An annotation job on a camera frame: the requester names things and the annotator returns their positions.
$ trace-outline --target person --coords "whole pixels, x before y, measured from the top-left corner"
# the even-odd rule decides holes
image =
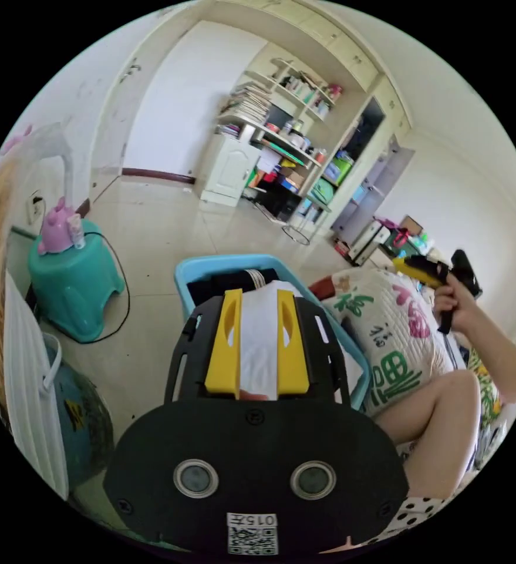
[[[451,329],[469,340],[507,403],[516,403],[516,346],[477,305],[451,273],[434,293],[433,313],[439,322],[453,312]],[[404,462],[408,497],[375,543],[431,517],[451,499],[467,471],[477,443],[480,387],[469,370],[432,378],[374,417],[395,445],[416,441]],[[355,548],[347,538],[337,552]]]

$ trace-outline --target screw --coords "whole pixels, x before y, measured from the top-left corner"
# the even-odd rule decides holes
[[[246,421],[250,425],[261,425],[265,421],[264,412],[261,409],[249,409],[246,412]]]
[[[133,512],[133,506],[126,499],[119,499],[119,501],[117,501],[117,505],[119,506],[121,513],[124,513],[125,515],[130,515]]]
[[[386,501],[378,510],[377,517],[385,517],[391,511],[391,504]]]

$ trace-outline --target yellow bracket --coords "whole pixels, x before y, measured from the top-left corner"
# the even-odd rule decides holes
[[[284,331],[289,343],[284,344]],[[309,377],[293,292],[277,291],[277,395],[306,394]]]
[[[405,264],[404,260],[404,257],[393,259],[393,264],[398,272],[402,272],[403,274],[406,274],[406,276],[410,276],[410,278],[414,278],[415,280],[422,282],[430,288],[436,289],[442,285],[442,283],[437,278],[430,276],[423,270],[418,270],[417,268],[408,266],[407,264]]]
[[[240,398],[241,311],[242,290],[227,290],[205,378],[205,387],[210,394],[232,394],[236,399]],[[231,332],[232,346],[228,343]]]

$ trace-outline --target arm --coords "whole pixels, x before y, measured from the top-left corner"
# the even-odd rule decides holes
[[[436,290],[434,314],[454,310],[452,329],[477,351],[505,401],[516,403],[516,345],[487,317],[469,291],[452,275]]]

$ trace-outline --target qr code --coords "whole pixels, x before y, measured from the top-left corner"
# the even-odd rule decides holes
[[[274,555],[277,550],[277,529],[262,527],[228,527],[230,554]]]

